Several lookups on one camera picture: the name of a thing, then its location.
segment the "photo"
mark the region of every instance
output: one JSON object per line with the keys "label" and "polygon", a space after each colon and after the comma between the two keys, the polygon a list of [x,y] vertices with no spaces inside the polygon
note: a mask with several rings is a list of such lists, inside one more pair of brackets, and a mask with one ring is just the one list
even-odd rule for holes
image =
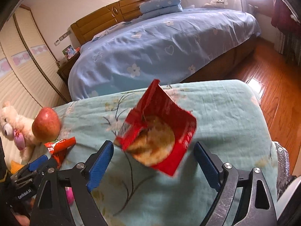
{"label": "photo", "polygon": [[76,54],[76,51],[71,45],[69,45],[63,50],[63,54],[65,55],[66,59],[71,59]]}

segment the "red snack bag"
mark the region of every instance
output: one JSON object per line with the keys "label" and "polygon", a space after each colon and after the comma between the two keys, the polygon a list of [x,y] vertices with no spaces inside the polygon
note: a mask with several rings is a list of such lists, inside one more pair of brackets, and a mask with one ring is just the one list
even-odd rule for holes
{"label": "red snack bag", "polygon": [[48,151],[50,152],[51,156],[57,161],[58,168],[61,167],[66,154],[67,154],[67,148],[73,146],[76,144],[75,137],[72,137],[70,139],[62,139],[57,142],[49,142],[44,144]]}
{"label": "red snack bag", "polygon": [[[129,112],[115,143],[146,166],[173,176],[195,133],[197,120],[180,108],[159,82],[153,80]],[[155,158],[161,160],[154,164]]]}

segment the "nightstand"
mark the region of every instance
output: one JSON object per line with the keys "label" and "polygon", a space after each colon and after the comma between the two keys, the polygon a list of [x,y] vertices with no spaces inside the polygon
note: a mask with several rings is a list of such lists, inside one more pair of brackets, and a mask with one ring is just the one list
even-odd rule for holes
{"label": "nightstand", "polygon": [[75,54],[71,59],[69,59],[66,63],[64,63],[59,69],[58,69],[58,75],[62,78],[62,80],[67,84],[68,86],[68,77],[70,74],[70,71],[72,67],[74,66],[75,62],[78,60],[80,56],[80,52]]}

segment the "red apple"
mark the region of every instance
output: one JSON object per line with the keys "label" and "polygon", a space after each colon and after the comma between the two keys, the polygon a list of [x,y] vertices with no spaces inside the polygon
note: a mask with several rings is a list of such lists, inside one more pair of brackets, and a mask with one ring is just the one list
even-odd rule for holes
{"label": "red apple", "polygon": [[58,114],[49,107],[40,110],[32,124],[34,136],[42,143],[56,140],[61,131],[61,121]]}

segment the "silver glitter fabric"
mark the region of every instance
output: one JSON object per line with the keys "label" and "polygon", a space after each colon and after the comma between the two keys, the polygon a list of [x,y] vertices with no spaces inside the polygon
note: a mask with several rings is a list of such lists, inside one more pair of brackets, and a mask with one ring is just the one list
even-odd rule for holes
{"label": "silver glitter fabric", "polygon": [[290,161],[288,151],[283,148],[278,142],[273,142],[278,158],[278,177],[277,177],[277,199],[283,194],[286,189],[286,184],[290,180]]}

